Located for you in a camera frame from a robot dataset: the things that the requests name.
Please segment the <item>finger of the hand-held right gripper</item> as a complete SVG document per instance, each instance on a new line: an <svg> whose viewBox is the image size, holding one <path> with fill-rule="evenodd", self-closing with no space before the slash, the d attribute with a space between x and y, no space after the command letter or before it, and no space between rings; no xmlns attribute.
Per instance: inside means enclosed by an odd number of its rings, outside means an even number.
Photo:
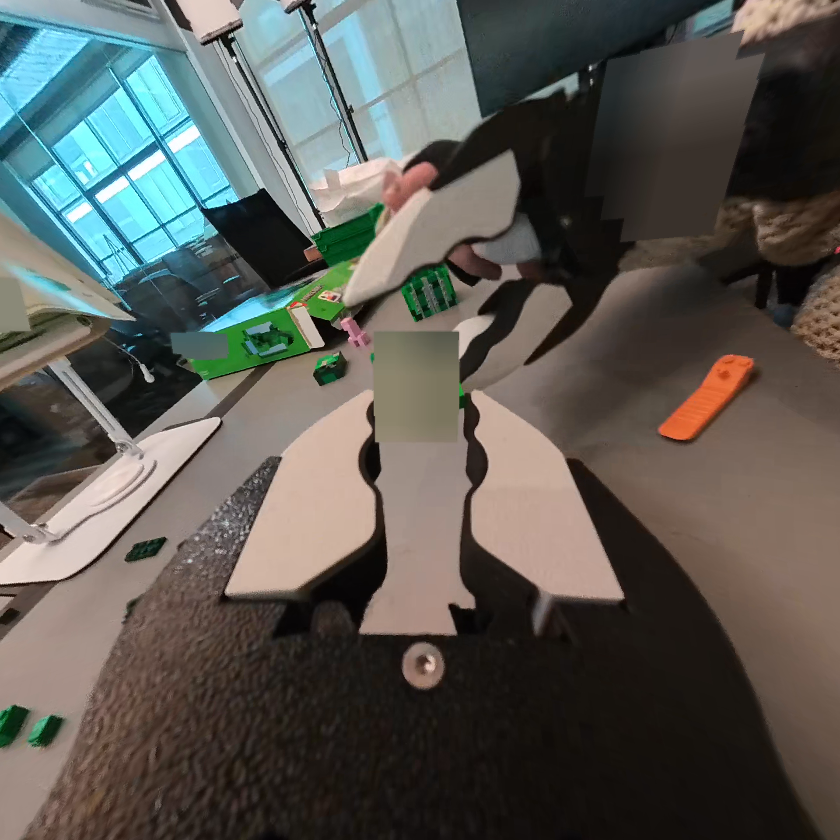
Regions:
<svg viewBox="0 0 840 840"><path fill-rule="evenodd" d="M506 150L455 181L413 195L365 250L344 290L349 308L398 290L457 246L490 240L512 225L520 178Z"/></svg>
<svg viewBox="0 0 840 840"><path fill-rule="evenodd" d="M571 308L572 300L562 286L504 281L475 316L455 328L463 390L485 390L522 368Z"/></svg>

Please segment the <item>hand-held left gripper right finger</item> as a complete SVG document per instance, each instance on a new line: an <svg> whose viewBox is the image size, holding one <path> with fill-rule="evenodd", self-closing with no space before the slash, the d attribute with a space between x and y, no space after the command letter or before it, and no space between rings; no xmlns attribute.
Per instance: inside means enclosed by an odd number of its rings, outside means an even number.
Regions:
<svg viewBox="0 0 840 840"><path fill-rule="evenodd" d="M467 442L461 579L477 631L545 636L563 604L625 600L563 453L481 391L464 406Z"/></svg>

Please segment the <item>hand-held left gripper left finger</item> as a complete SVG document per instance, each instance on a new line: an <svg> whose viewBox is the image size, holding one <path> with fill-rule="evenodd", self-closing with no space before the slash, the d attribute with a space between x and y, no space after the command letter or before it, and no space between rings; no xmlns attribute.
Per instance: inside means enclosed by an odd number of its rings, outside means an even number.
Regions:
<svg viewBox="0 0 840 840"><path fill-rule="evenodd" d="M373 391L302 432L282 453L224 594L363 617L386 573Z"/></svg>

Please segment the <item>bright green lego pieces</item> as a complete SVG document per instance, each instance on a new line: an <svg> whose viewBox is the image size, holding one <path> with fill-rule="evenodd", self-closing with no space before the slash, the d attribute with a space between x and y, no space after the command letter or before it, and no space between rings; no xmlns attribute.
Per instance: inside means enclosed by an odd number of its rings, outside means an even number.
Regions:
<svg viewBox="0 0 840 840"><path fill-rule="evenodd" d="M1 749L9 747L25 729L30 709L11 705L1 711ZM35 721L27 735L27 744L34 749L48 747L63 727L65 719L47 715Z"/></svg>

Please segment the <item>large green lego creeper figure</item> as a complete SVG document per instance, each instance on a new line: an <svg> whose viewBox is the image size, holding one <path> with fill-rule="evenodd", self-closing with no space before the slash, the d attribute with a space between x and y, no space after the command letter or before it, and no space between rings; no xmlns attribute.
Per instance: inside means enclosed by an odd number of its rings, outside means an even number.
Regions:
<svg viewBox="0 0 840 840"><path fill-rule="evenodd" d="M401 288L411 318L420 322L458 306L459 301L446 265L417 272Z"/></svg>

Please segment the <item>opened green lego box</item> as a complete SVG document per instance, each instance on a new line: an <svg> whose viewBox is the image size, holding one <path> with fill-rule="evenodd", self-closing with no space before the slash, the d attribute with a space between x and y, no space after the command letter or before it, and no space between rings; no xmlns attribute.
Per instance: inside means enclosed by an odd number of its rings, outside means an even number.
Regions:
<svg viewBox="0 0 840 840"><path fill-rule="evenodd" d="M329 268L298 290L288 309L304 306L314 320L340 322L355 317L361 307L348 307L345 289L354 273L356 263L344 261Z"/></svg>

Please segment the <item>open lego instruction booklet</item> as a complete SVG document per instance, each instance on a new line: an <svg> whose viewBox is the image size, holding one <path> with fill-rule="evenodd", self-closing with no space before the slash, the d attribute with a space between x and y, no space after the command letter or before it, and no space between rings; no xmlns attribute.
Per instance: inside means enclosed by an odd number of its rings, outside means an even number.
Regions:
<svg viewBox="0 0 840 840"><path fill-rule="evenodd" d="M1 390L135 317L122 301L1 214Z"/></svg>

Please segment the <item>person's right hand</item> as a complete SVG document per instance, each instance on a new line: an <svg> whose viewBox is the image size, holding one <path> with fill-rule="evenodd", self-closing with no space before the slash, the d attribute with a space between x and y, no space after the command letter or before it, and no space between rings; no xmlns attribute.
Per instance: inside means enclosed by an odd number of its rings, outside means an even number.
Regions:
<svg viewBox="0 0 840 840"><path fill-rule="evenodd" d="M406 166L399 175L390 173L383 186L382 202L395 214L414 194L428 188L438 174L430 162ZM540 246L528 218L518 213L504 234L486 242L462 244L446 258L452 274L469 286L479 280L499 280L505 266L514 266L522 279L542 280Z"/></svg>

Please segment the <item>green plastic crate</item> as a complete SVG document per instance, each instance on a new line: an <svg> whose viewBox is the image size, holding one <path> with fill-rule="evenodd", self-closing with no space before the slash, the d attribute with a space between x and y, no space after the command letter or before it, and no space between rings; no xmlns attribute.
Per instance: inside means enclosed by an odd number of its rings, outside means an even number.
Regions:
<svg viewBox="0 0 840 840"><path fill-rule="evenodd" d="M360 216L313 234L312 243L327 266L361 257L375 238L376 225L384 209L382 203L375 204Z"/></svg>

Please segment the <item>black light stand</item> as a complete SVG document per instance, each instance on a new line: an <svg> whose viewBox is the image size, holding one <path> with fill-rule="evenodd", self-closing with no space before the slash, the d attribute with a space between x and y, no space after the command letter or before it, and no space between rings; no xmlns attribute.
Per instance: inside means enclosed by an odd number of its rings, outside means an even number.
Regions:
<svg viewBox="0 0 840 840"><path fill-rule="evenodd" d="M223 35L219 41L219 51L225 53L226 66L231 78L236 78L240 97L243 99L259 137L266 146L266 152L278 170L278 177L286 187L294 207L301 219L313 231L325 229L325 223L308 185L305 183L298 162L291 153L291 147L280 129L278 120L270 108L259 82L247 69L245 58L240 54L236 38Z"/></svg>
<svg viewBox="0 0 840 840"><path fill-rule="evenodd" d="M343 132L349 149L352 150L358 163L369 160L361 136L356 128L354 112L343 94L340 82L329 57L327 46L322 38L319 23L315 15L315 3L304 2L299 8L299 14L307 31L310 45L320 67L322 77L329 89L330 100L339 120L339 131Z"/></svg>

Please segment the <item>book stand with white base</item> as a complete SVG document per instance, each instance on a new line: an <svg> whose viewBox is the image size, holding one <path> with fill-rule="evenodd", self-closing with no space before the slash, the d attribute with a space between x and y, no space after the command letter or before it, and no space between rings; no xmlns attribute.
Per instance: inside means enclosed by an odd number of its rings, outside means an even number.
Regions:
<svg viewBox="0 0 840 840"><path fill-rule="evenodd" d="M107 433L119 456L45 523L28 522L2 503L2 527L17 541L2 558L2 586L61 582L95 563L222 424L211 417L137 443L68 358L49 368Z"/></svg>

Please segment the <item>black monitor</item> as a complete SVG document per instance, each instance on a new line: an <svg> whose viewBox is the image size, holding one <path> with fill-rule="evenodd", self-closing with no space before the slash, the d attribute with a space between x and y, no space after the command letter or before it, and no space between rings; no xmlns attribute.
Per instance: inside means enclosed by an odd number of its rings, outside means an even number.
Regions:
<svg viewBox="0 0 840 840"><path fill-rule="evenodd" d="M200 210L270 289L289 286L328 268L322 258L308 260L305 252L312 241L264 188L236 202Z"/></svg>

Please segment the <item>orange brick separator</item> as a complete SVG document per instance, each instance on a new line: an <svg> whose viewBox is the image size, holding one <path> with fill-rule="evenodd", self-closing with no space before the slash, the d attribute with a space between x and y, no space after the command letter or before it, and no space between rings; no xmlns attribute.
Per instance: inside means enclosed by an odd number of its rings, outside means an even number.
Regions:
<svg viewBox="0 0 840 840"><path fill-rule="evenodd" d="M659 426L662 438L687 443L700 436L749 382L754 360L727 354L710 368L703 382Z"/></svg>

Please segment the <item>cream knit sweater person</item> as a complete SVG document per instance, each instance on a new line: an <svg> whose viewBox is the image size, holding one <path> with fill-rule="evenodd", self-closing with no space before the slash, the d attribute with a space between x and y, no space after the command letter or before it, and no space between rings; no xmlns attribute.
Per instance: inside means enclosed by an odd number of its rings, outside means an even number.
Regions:
<svg viewBox="0 0 840 840"><path fill-rule="evenodd" d="M734 2L732 32L742 32L743 46L768 47L776 39L796 34L816 35L816 27L838 25L837 1L749 1ZM835 253L826 256L838 259ZM839 286L838 265L817 268L805 279L805 290L795 291L792 280L783 280L782 269L803 266L778 266L776 269L776 322L793 332L823 358L838 364L839 358Z"/></svg>

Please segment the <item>large black wall screen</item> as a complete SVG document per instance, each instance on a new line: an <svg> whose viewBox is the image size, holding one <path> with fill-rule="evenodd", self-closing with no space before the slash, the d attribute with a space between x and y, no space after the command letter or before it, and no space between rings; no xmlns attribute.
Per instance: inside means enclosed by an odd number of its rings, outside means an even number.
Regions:
<svg viewBox="0 0 840 840"><path fill-rule="evenodd" d="M457 1L482 118L614 57L729 29L742 2Z"/></svg>

